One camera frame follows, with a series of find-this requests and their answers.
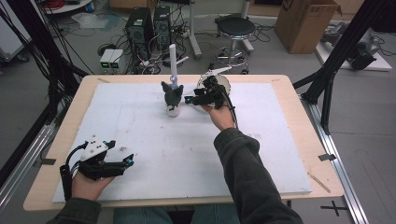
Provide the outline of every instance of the concrete floor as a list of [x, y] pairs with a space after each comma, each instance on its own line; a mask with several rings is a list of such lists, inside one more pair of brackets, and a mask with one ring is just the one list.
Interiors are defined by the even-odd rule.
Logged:
[[[123, 35], [125, 21], [108, 14], [102, 14], [110, 20], [111, 27], [100, 30], [80, 30], [76, 23], [71, 23], [65, 13], [56, 18], [61, 26], [72, 32], [66, 34], [67, 40], [78, 55], [95, 74], [102, 74], [97, 54], [99, 46], [109, 43], [116, 35]], [[215, 33], [217, 16], [205, 16], [196, 19], [197, 33]], [[271, 26], [276, 18], [251, 17], [260, 25]], [[288, 54], [274, 30], [264, 31], [267, 36], [262, 39], [269, 42], [254, 41], [255, 51], [249, 55], [250, 74], [282, 74], [292, 82], [307, 77], [319, 70], [320, 60], [315, 53], [306, 55]], [[385, 40], [382, 45], [390, 51], [396, 48], [396, 37], [391, 34], [377, 34]], [[198, 35], [203, 57], [193, 59], [191, 45], [184, 41], [190, 57], [178, 69], [179, 74], [203, 74], [215, 54], [216, 49], [228, 46], [224, 37]], [[85, 65], [72, 54], [76, 66], [87, 70]], [[384, 59], [396, 67], [394, 56]], [[39, 114], [48, 103], [48, 82], [42, 77], [35, 62], [13, 62], [0, 68], [0, 166], [3, 166], [14, 148], [28, 132]], [[163, 67], [161, 74], [169, 74]], [[239, 74], [240, 69], [233, 69], [230, 74]], [[361, 201], [361, 205], [370, 223], [389, 224], [396, 220], [396, 72], [352, 71], [340, 69], [333, 87], [330, 131], [332, 139], [346, 167], [347, 174]], [[297, 90], [303, 93], [307, 86]], [[24, 198], [35, 179], [38, 169], [32, 167], [16, 189], [14, 196], [0, 214], [0, 223], [44, 223], [56, 214], [56, 211], [26, 212], [22, 208]], [[343, 198], [292, 201], [292, 208], [303, 218], [305, 223], [353, 223], [347, 210], [322, 209], [321, 206], [347, 207]], [[112, 209], [103, 209], [100, 223], [111, 223]]]

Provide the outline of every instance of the wooden table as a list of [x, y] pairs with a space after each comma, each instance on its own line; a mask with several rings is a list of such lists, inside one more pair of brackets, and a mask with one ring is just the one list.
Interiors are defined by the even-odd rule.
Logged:
[[[52, 198], [61, 179], [59, 167], [64, 163], [95, 88], [100, 83], [160, 83], [170, 76], [88, 76], [84, 77], [47, 155], [56, 159], [54, 165], [43, 165], [24, 202], [27, 211], [62, 209], [63, 203], [53, 203]], [[306, 199], [340, 197], [343, 187], [329, 161], [321, 161], [318, 156], [325, 150], [311, 124], [288, 77], [281, 75], [226, 76], [231, 83], [270, 83], [289, 125], [291, 135], [308, 173], [313, 191], [309, 194], [281, 195], [282, 199]], [[196, 83], [198, 75], [178, 76], [179, 83]], [[104, 207], [179, 205], [198, 203], [230, 203], [231, 197], [156, 199], [120, 202], [102, 202]]]

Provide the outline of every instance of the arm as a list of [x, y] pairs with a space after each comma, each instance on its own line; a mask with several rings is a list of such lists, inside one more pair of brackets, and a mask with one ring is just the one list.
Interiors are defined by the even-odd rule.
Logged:
[[99, 217], [101, 204], [96, 200], [102, 190], [114, 179], [91, 180], [77, 172], [73, 178], [72, 198], [66, 202], [61, 212], [48, 224], [92, 224]]
[[259, 142], [235, 129], [228, 106], [216, 110], [203, 105], [203, 109], [221, 130], [214, 144], [240, 221], [303, 223], [297, 213], [282, 203], [270, 174], [262, 164]]

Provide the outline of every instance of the stool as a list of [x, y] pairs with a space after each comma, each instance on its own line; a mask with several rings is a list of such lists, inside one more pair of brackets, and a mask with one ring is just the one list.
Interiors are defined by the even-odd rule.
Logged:
[[231, 46], [223, 47], [216, 51], [216, 57], [212, 59], [209, 69], [213, 69], [214, 61], [230, 65], [231, 67], [244, 65], [241, 74], [248, 74], [248, 56], [243, 50], [236, 47], [238, 41], [250, 38], [256, 27], [253, 22], [240, 17], [228, 17], [218, 22], [218, 32], [220, 35], [225, 35], [231, 38]]

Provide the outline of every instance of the dark green sleeve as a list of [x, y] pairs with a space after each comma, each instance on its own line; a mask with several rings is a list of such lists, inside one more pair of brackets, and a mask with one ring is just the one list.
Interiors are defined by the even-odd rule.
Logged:
[[259, 155], [260, 144], [234, 128], [222, 131], [215, 148], [242, 223], [303, 223], [282, 203]]
[[71, 198], [61, 212], [47, 224], [93, 224], [99, 217], [101, 204], [86, 199]]

